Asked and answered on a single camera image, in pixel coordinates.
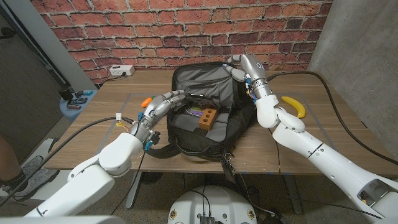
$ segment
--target sneaker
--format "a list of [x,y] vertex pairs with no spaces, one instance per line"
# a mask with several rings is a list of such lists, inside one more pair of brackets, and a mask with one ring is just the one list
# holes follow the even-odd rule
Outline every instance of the sneaker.
[[14,199],[17,202],[23,202],[31,198],[34,194],[36,194],[36,191],[41,186],[53,181],[59,172],[59,170],[48,170],[46,168],[41,168],[41,170],[37,171],[37,173],[35,173],[35,175],[29,179],[27,187],[24,190],[14,194]]
[[[21,167],[23,173],[28,176],[30,173],[33,172],[34,169],[36,169],[40,163],[43,161],[43,157],[41,156],[36,156],[33,159],[31,159],[29,162],[27,162],[23,167]],[[8,186],[3,186],[1,190],[9,193],[11,191],[11,188]]]

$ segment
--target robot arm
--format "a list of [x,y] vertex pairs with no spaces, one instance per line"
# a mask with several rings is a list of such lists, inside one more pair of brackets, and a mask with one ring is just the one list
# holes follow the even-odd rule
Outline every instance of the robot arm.
[[[244,80],[255,94],[259,124],[276,129],[272,137],[281,145],[305,156],[313,165],[334,182],[361,210],[377,217],[397,217],[398,183],[368,172],[305,130],[304,123],[286,111],[275,108],[279,103],[269,89],[265,70],[252,55],[234,55],[228,62],[238,61],[246,71],[238,72],[224,65],[237,80]],[[365,215],[374,223],[379,219]]]
[[58,192],[29,212],[26,217],[59,217],[76,215],[104,197],[113,187],[114,178],[131,168],[131,156],[157,144],[159,132],[153,131],[169,109],[182,105],[183,91],[173,91],[152,100],[143,118],[134,123],[130,133],[122,133],[98,155],[77,165],[68,182]]

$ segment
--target electrical outlet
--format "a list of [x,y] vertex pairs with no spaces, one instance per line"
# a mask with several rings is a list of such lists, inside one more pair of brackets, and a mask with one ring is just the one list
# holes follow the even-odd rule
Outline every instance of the electrical outlet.
[[126,75],[132,75],[135,71],[134,67],[132,65],[113,65],[111,69],[112,76],[121,76],[123,72],[126,72]]

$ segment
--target gray wall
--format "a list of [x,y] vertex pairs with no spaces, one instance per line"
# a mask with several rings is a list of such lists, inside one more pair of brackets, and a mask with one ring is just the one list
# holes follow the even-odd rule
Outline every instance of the gray wall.
[[334,0],[308,67],[324,74],[392,154],[398,153],[397,50],[398,1]]

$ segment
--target banana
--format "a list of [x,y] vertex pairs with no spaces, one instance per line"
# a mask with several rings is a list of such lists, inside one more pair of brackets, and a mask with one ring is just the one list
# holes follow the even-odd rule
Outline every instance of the banana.
[[298,118],[303,118],[305,116],[305,108],[303,104],[288,96],[282,96],[282,100],[293,106],[297,110]]

